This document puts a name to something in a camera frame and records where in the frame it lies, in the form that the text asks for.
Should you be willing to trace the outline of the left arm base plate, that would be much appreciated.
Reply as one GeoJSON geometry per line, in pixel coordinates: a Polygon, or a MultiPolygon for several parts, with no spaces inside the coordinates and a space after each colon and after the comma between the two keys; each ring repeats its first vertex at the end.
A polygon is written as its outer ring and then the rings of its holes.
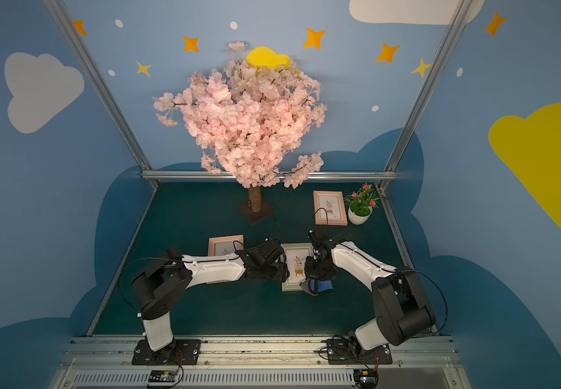
{"type": "Polygon", "coordinates": [[[195,366],[198,363],[202,340],[174,339],[158,351],[152,351],[147,339],[137,343],[132,366],[181,365],[195,366]]]}

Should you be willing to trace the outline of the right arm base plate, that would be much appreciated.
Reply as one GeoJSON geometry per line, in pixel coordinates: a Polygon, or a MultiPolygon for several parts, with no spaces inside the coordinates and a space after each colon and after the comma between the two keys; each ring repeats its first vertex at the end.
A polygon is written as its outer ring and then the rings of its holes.
{"type": "Polygon", "coordinates": [[[325,340],[325,345],[317,351],[320,358],[330,365],[380,366],[393,363],[389,345],[366,351],[353,338],[333,336],[325,340]]]}

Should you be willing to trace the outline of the green picture frame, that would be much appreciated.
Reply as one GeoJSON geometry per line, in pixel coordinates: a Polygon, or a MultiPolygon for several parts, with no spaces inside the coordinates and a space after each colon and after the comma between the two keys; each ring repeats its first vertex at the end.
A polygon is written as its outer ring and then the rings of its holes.
{"type": "Polygon", "coordinates": [[[310,243],[287,243],[282,247],[289,276],[281,285],[281,290],[283,293],[301,291],[301,283],[306,280],[306,258],[314,254],[313,246],[310,243]]]}

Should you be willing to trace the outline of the blue and grey cloth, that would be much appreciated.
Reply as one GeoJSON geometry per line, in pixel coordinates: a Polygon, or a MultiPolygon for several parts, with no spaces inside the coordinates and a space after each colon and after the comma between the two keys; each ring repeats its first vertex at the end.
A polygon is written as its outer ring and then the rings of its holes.
{"type": "Polygon", "coordinates": [[[300,283],[300,286],[310,296],[319,296],[323,293],[330,293],[333,290],[330,280],[306,279],[300,283]]]}

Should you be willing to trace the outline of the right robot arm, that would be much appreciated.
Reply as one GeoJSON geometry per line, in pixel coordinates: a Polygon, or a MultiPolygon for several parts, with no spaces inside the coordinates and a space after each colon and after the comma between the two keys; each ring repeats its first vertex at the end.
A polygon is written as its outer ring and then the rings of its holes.
{"type": "Polygon", "coordinates": [[[312,296],[330,289],[339,269],[348,272],[371,292],[374,318],[349,335],[357,350],[369,352],[384,345],[401,345],[436,324],[434,310],[410,267],[394,267],[377,260],[350,241],[308,233],[313,254],[306,258],[301,288],[312,296]]]}

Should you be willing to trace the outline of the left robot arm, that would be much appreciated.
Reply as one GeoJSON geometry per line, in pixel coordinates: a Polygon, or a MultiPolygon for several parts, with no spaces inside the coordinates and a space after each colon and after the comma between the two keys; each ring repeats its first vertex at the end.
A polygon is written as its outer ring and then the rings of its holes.
{"type": "Polygon", "coordinates": [[[239,280],[283,283],[288,276],[285,250],[276,239],[267,239],[250,249],[235,248],[220,256],[166,251],[159,258],[152,258],[131,281],[146,345],[155,353],[172,345],[170,311],[188,288],[239,280]]]}

